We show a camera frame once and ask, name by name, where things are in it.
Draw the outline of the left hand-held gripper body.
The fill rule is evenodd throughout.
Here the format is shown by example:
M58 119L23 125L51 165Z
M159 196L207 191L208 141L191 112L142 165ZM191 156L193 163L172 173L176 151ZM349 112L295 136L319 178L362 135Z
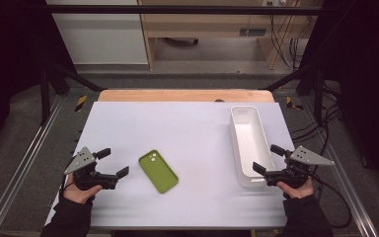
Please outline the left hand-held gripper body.
M98 159L88 147L83 147L65 169L64 174L72 174L78 189L86 191L96 185L104 190L114 190L118 182L116 175L102 174L96 170Z

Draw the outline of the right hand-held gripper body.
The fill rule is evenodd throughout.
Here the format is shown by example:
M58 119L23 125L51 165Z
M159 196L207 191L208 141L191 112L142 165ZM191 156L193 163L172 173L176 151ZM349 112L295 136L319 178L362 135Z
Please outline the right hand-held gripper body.
M283 182L291 188L302 187L312 174L311 166L333 166L334 161L329 160L303 146L297 147L294 151L286 150L286 167L280 171L266 171L265 180L268 186L275 186L278 182Z

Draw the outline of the white plastic storage box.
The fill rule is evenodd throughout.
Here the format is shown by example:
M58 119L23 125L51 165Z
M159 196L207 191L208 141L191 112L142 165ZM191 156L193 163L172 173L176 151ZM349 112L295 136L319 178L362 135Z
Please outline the white plastic storage box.
M259 111L253 106L236 106L230 112L229 127L239 184L248 189L264 187L265 179L253 169L253 164L258 163L266 170L275 167Z

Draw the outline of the green phone case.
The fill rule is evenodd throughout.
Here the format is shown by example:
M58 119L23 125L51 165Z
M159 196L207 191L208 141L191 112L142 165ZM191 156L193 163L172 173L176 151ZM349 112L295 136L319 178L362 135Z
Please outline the green phone case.
M138 164L159 194L166 193L179 182L179 177L157 150L141 156Z

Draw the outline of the person's right hand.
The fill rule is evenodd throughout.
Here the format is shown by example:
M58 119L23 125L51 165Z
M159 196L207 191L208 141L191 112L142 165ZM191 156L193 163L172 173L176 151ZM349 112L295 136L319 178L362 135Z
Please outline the person's right hand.
M297 189L291 188L283 182L278 182L276 186L280 188L290 198L305 198L314 193L313 180L311 178L308 178L305 184Z

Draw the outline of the person's left hand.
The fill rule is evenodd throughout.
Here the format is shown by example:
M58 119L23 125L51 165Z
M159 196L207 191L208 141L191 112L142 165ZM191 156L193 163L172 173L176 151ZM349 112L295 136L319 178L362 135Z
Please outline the person's left hand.
M63 196L71 201L85 204L89 198L93 197L102 189L102 186L96 185L86 191L82 191L76 187L73 176L69 175L64 187Z

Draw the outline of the yellow black floor tape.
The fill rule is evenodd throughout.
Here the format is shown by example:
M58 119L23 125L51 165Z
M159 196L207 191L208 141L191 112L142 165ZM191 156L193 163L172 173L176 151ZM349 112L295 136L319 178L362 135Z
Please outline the yellow black floor tape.
M75 111L75 112L80 112L80 111L82 110L82 108L83 108L83 106L84 106L86 100L87 100L87 96L86 96L86 95L81 96L81 97L79 98L79 100L78 100L78 103L77 103L77 105L76 105L74 111Z
M291 100L291 97L286 97L286 107L288 109L295 109L295 110L298 110L298 111L302 111L304 110L304 107L301 106L301 105L294 105L292 100Z

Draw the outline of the black metal stand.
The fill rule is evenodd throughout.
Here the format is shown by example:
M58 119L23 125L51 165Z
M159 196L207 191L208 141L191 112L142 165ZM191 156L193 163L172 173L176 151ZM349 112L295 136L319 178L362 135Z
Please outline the black metal stand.
M49 86L53 87L57 95L66 95L69 92L70 87L67 85L65 78L70 78L94 92L104 91L103 87L90 82L80 76L77 72L67 69L66 67L57 64L45 66L39 75L41 125L46 124L50 118Z
M282 79L266 86L265 90L272 92L295 79L300 80L296 88L296 92L299 96L308 95L311 90L314 90L313 116L318 124L322 124L324 78L322 70L318 66L313 66L312 64L305 65Z

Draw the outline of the white table sheet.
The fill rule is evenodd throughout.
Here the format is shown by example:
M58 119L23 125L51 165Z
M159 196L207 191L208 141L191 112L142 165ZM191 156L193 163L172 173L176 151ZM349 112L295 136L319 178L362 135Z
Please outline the white table sheet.
M97 194L95 229L255 229L280 227L286 218L279 189L245 189L237 179L230 103L97 102L78 145L110 148L97 169L128 175ZM160 194L138 164L158 150L178 183Z

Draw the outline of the white cabinet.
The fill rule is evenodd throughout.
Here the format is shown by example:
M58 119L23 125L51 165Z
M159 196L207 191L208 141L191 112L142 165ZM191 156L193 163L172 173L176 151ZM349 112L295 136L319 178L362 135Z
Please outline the white cabinet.
M147 64L138 14L53 14L75 65Z

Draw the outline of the black curtain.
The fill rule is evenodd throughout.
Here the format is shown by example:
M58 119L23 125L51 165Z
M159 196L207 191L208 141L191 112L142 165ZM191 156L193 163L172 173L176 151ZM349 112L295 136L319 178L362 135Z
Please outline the black curtain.
M341 85L341 107L357 142L379 172L379 0L323 0L332 15L318 18L303 61L314 59L332 28L325 46L323 74Z
M0 130L10 113L11 98L39 83L47 70L58 92L68 90L54 64L73 70L73 62L52 15L32 10L46 0L0 0Z

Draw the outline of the wooden desk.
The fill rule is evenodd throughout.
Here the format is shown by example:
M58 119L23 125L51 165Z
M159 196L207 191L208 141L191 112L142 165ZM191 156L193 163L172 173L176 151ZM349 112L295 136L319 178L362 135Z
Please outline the wooden desk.
M288 0L285 7L321 7L325 0ZM263 0L137 0L140 6L262 7ZM143 14L149 39L251 38L259 44L270 70L277 67L291 39L310 37L315 16Z

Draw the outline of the white power strip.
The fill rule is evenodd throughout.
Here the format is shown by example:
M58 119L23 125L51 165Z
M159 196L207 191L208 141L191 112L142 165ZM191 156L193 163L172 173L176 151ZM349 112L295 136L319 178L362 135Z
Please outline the white power strip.
M285 7L288 0L263 0L263 7Z

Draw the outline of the aluminium rail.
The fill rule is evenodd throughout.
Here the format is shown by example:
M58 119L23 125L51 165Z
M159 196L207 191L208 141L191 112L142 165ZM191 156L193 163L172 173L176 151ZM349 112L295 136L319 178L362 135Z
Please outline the aluminium rail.
M314 103L310 98L302 98L305 112L312 122L316 122L313 116ZM335 162L332 171L337 181L340 192L350 208L351 217L355 226L360 232L360 237L379 237L379 234L368 215L361 198L359 197L351 179L348 176L346 168L342 165L342 158L337 154L335 147L330 139L334 135L330 133L329 124L341 115L341 111L337 105L328 106L326 110L322 111L323 130L317 135L319 142L322 144L320 152L327 158Z
M30 143L26 153L23 156L15 174L6 187L3 195L0 197L0 226L5 219L15 197L17 196L25 177L29 173L36 157L50 131L55 118L57 117L60 107L65 101L64 96L56 96L50 107L48 119L42 124L35 134L34 139Z

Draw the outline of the black horizontal frame bar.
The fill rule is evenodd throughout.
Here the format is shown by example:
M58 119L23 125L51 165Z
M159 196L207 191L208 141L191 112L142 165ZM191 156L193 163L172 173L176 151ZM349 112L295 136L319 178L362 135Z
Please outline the black horizontal frame bar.
M137 5L46 5L50 13L60 14L187 14L187 15L294 15L318 16L326 10L317 7L241 7L241 6L137 6Z

